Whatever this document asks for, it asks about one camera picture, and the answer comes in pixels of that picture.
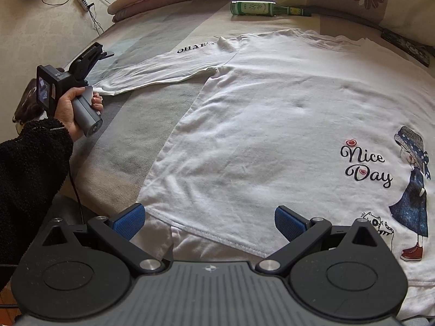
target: girl illustration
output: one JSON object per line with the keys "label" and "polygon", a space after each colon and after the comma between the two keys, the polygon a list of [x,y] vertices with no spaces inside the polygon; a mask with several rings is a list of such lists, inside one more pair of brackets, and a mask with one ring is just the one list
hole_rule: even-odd
{"label": "girl illustration", "polygon": [[412,171],[402,198],[389,208],[397,222],[417,234],[417,244],[402,250],[400,258],[404,261],[420,261],[423,256],[423,237],[428,236],[427,195],[423,176],[431,178],[429,156],[424,152],[421,137],[406,126],[394,135],[394,140],[401,146],[400,157],[408,161]]}

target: human hand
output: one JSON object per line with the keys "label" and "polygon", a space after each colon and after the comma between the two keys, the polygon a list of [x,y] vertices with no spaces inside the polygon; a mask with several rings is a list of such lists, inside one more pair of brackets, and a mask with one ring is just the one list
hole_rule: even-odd
{"label": "human hand", "polygon": [[[81,136],[83,136],[83,131],[79,125],[74,121],[74,111],[72,101],[78,95],[84,92],[85,88],[71,88],[62,97],[60,97],[57,102],[56,112],[54,117],[64,124],[65,128],[71,136],[73,142],[76,142]],[[98,94],[94,93],[92,97],[92,109],[96,111],[103,111],[103,98]]]}

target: camera screen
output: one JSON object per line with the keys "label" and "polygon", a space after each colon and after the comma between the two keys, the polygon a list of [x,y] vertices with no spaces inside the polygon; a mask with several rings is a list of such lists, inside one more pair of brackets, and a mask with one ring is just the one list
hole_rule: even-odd
{"label": "camera screen", "polygon": [[49,102],[49,91],[50,91],[50,85],[49,83],[45,82],[41,77],[38,77],[38,97],[39,101],[44,104],[48,108]]}

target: red shoe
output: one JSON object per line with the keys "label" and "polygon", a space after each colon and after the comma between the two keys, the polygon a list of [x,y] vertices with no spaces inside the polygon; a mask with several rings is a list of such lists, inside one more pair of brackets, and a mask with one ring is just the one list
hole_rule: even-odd
{"label": "red shoe", "polygon": [[402,250],[400,258],[404,261],[421,261],[423,257],[423,247],[418,246],[418,243],[413,248]]}

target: black fuzzy jacket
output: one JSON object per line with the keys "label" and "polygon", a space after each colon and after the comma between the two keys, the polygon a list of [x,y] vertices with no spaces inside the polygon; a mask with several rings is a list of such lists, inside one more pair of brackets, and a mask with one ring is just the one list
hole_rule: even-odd
{"label": "black fuzzy jacket", "polygon": [[[53,118],[0,144],[0,264],[18,264],[68,174],[73,141]],[[0,267],[0,290],[13,270]]]}

